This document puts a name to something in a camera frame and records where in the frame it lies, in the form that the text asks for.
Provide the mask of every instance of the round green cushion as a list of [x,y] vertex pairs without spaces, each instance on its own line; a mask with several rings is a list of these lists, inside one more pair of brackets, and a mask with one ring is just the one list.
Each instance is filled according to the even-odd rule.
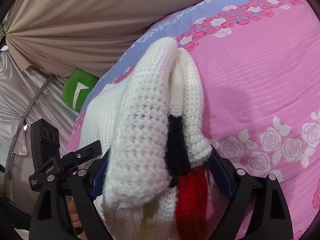
[[71,76],[63,87],[63,99],[66,104],[80,111],[85,99],[94,88],[99,78],[81,69]]

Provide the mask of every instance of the bed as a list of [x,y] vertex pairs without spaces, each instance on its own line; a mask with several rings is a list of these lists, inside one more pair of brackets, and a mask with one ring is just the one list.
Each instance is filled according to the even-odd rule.
[[[76,119],[107,84],[130,75],[151,43],[175,38],[193,57],[204,88],[203,134],[251,175],[277,176],[298,240],[320,210],[320,23],[306,0],[204,0],[156,22],[99,80]],[[228,201],[214,182],[210,231]],[[252,207],[238,233],[243,237]]]

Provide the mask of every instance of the gathered fabric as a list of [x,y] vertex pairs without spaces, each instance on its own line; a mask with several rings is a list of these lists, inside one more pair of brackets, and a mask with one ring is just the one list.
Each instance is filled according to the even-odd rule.
[[116,240],[203,239],[211,152],[203,101],[192,57],[161,38],[88,106],[80,147],[96,140],[103,153],[111,147],[95,205]]

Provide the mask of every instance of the brown curtain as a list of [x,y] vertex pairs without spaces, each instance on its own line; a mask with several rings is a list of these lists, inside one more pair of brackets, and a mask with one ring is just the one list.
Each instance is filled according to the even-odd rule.
[[17,0],[6,42],[18,66],[101,77],[147,28],[202,0]]

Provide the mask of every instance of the white satin curtain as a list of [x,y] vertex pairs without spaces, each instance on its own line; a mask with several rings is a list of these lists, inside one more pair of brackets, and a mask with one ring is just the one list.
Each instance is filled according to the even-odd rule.
[[[34,68],[21,71],[8,50],[1,51],[0,61],[0,164],[5,166],[20,118],[46,78]],[[31,108],[26,122],[31,125],[43,118],[57,127],[60,133],[60,152],[65,154],[77,112],[64,103],[62,89],[63,86],[55,79],[49,82]],[[15,158],[8,196],[17,208],[31,214],[37,194],[31,191],[28,182],[28,177],[34,172],[28,130],[25,132],[25,144],[27,155],[17,155]]]

